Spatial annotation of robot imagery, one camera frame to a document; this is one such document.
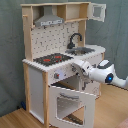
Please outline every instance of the wooden play kitchen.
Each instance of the wooden play kitchen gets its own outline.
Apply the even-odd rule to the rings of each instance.
[[[23,4],[26,108],[45,128],[93,128],[100,83],[83,82],[76,59],[97,66],[105,49],[85,45],[86,20],[103,21],[105,4]],[[72,113],[84,108],[83,120]]]

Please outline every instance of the oven door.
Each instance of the oven door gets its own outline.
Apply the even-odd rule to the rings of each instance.
[[[56,86],[49,88],[49,120],[58,128],[93,128],[96,96]],[[68,118],[84,107],[83,120]]]

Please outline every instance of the sink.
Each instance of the sink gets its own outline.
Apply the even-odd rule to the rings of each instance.
[[[78,47],[78,48],[68,49],[65,53],[75,56],[82,56],[94,51],[95,51],[94,49],[90,49],[86,47]]]

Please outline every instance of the stovetop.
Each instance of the stovetop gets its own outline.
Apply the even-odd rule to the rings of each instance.
[[[51,55],[36,58],[36,59],[34,59],[34,62],[48,67],[48,66],[51,66],[51,65],[54,65],[54,64],[58,64],[58,63],[67,61],[69,59],[73,59],[73,57],[63,55],[63,54],[60,54],[60,53],[54,53],[54,54],[51,54]]]

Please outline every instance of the backsplash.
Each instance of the backsplash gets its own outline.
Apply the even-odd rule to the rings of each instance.
[[[67,49],[70,37],[78,33],[79,22],[36,27],[31,31],[33,59]],[[78,36],[73,38],[78,46]]]

